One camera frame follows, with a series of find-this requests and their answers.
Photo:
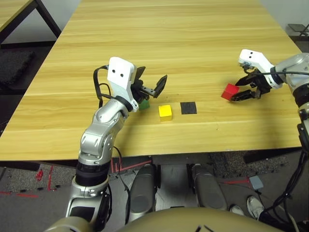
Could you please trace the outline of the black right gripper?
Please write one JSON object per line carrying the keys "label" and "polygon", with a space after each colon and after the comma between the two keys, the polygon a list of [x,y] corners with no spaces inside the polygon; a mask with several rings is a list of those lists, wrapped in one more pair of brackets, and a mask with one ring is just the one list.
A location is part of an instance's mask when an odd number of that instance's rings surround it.
{"label": "black right gripper", "polygon": [[238,102],[247,99],[260,99],[261,95],[269,93],[271,90],[271,86],[268,84],[266,78],[259,71],[253,71],[235,83],[235,86],[246,85],[250,85],[251,88],[255,87],[256,90],[252,91],[248,89],[246,91],[236,93],[231,97],[230,101]]}

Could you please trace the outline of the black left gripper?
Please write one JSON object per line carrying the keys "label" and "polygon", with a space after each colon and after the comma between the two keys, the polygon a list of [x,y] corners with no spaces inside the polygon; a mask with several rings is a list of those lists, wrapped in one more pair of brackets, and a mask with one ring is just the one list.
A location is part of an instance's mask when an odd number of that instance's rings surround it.
{"label": "black left gripper", "polygon": [[145,68],[146,68],[145,66],[141,66],[136,69],[134,83],[130,87],[132,96],[134,100],[137,102],[149,100],[150,96],[157,98],[163,91],[166,85],[166,82],[167,82],[167,78],[168,78],[167,75],[161,77],[160,80],[157,82],[156,87],[154,89],[144,87],[143,81],[140,80],[140,77],[142,76]]}

